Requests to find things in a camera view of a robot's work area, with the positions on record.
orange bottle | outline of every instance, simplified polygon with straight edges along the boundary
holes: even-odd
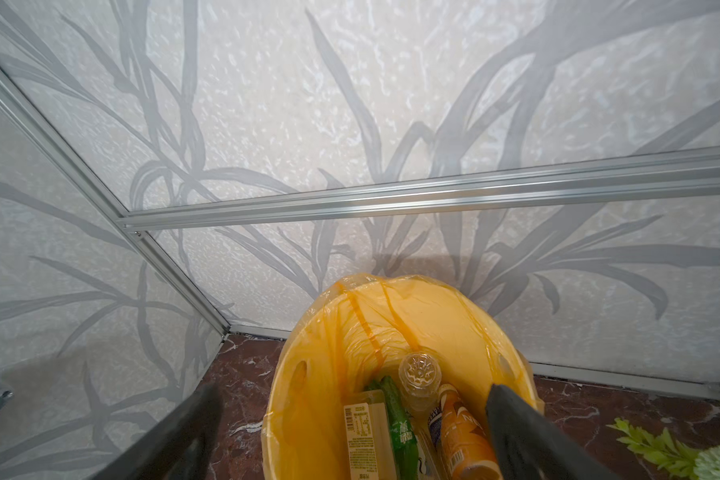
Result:
[[[429,416],[429,434],[451,480],[500,480],[496,454],[458,391],[444,383],[438,397],[440,405]]]

dark red marble floor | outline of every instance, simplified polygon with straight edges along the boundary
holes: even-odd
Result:
[[[283,343],[230,336],[202,379],[201,384],[216,383],[225,402],[208,479],[264,478],[261,422]],[[605,427],[615,417],[654,434],[667,427],[691,447],[720,445],[719,403],[543,377],[535,380],[539,396],[547,403],[546,417],[625,480],[668,480],[669,475],[638,461],[616,441],[620,434]]]

white label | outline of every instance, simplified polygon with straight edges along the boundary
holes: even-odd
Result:
[[[352,480],[378,480],[378,460],[367,403],[344,407]]]
[[[451,469],[451,475],[454,474],[454,470],[458,466],[458,464],[462,463],[464,461],[464,452],[461,450],[457,450],[455,454],[451,456],[450,461],[450,469]]]

yellow trash bin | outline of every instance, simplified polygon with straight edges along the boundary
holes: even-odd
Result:
[[[504,332],[458,290],[425,276],[346,276],[321,294],[280,353],[262,428],[268,480],[349,478],[344,398],[412,351],[440,362],[486,427],[492,383],[541,410],[533,375]]]

white textured wall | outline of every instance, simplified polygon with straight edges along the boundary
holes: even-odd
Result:
[[[720,1],[0,0],[0,65],[133,210],[720,145]],[[720,381],[720,197],[156,235],[233,322],[429,274],[532,360]]]
[[[114,5],[0,65],[136,210],[720,145],[720,2]]]
[[[220,335],[0,112],[0,478],[85,478],[192,393]]]

